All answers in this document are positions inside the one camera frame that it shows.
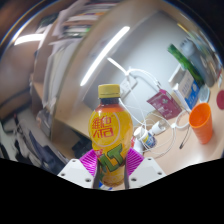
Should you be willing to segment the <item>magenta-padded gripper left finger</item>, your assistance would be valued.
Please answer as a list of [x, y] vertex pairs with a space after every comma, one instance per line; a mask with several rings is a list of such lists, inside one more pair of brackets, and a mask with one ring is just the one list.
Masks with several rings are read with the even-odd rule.
[[58, 176], [81, 187], [97, 189], [99, 173], [95, 151], [90, 150], [79, 159], [71, 159]]

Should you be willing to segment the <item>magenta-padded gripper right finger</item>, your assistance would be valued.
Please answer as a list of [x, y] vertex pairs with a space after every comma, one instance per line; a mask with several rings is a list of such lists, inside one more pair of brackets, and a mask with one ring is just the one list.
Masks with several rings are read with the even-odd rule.
[[125, 162], [126, 189], [140, 188], [165, 176], [165, 172], [152, 157], [144, 157], [134, 149], [128, 151]]

